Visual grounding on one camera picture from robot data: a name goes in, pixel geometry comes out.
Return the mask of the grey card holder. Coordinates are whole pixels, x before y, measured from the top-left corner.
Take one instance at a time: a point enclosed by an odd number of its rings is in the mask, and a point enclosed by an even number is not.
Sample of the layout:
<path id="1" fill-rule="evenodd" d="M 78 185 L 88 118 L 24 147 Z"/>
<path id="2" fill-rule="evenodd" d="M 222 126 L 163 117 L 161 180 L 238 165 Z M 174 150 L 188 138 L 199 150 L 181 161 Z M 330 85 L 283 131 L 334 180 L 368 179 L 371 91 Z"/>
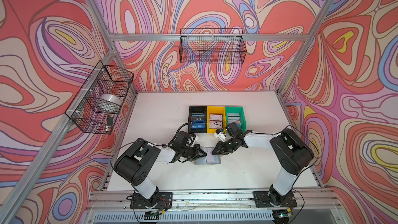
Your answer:
<path id="1" fill-rule="evenodd" d="M 195 160 L 193 163 L 195 165 L 205 165 L 205 164 L 221 164 L 221 156 L 220 155 L 213 155 L 211 152 L 214 150 L 213 147 L 202 147 L 203 151 L 206 152 L 206 157 L 199 158 Z"/>

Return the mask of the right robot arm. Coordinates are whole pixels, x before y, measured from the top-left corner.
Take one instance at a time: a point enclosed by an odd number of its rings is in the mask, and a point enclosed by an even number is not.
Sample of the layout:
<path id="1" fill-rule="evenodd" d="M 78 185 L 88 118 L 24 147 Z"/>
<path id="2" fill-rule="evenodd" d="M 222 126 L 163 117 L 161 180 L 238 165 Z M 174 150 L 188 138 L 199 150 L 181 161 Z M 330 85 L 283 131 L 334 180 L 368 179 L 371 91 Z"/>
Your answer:
<path id="1" fill-rule="evenodd" d="M 229 128 L 230 138 L 220 140 L 212 150 L 213 155 L 228 155 L 238 148 L 264 148 L 275 153 L 281 169 L 276 180 L 271 184 L 265 198 L 259 197 L 255 202 L 269 204 L 273 207 L 287 207 L 293 186 L 301 173 L 309 168 L 310 162 L 315 158 L 314 152 L 290 128 L 285 128 L 277 133 L 260 133 L 253 130 L 242 131 Z"/>

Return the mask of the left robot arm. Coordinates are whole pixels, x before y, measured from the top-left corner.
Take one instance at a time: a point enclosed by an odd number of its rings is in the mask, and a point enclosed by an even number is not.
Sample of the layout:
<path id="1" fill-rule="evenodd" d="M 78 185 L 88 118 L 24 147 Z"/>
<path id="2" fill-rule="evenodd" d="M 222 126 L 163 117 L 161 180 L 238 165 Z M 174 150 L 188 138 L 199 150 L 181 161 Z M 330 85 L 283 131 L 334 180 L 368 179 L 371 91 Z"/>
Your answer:
<path id="1" fill-rule="evenodd" d="M 159 196 L 159 188 L 149 178 L 156 162 L 193 162 L 207 153 L 195 143 L 195 134 L 179 131 L 167 144 L 156 145 L 142 138 L 130 144 L 112 165 L 113 170 L 135 189 L 132 208 L 169 208 L 170 203 Z"/>

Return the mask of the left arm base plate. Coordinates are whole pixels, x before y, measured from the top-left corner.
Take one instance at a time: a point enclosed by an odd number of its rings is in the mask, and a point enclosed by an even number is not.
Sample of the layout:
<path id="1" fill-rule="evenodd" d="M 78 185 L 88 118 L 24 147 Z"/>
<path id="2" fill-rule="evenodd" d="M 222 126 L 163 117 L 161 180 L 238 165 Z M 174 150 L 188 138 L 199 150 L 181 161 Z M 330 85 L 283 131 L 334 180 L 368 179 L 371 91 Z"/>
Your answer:
<path id="1" fill-rule="evenodd" d="M 130 209 L 169 209 L 172 207 L 172 192 L 156 192 L 151 198 L 146 199 L 139 193 L 134 193 L 128 200 Z"/>

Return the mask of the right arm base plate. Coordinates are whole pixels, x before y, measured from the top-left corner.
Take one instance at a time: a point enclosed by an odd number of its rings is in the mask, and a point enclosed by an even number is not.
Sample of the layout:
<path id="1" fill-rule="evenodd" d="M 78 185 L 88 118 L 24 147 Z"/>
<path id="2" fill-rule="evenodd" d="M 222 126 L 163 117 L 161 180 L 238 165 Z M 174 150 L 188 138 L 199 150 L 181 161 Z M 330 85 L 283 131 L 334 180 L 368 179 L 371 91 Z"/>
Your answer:
<path id="1" fill-rule="evenodd" d="M 276 191 L 254 191 L 253 201 L 257 208 L 295 208 L 297 202 L 292 190 L 285 196 L 280 196 Z"/>

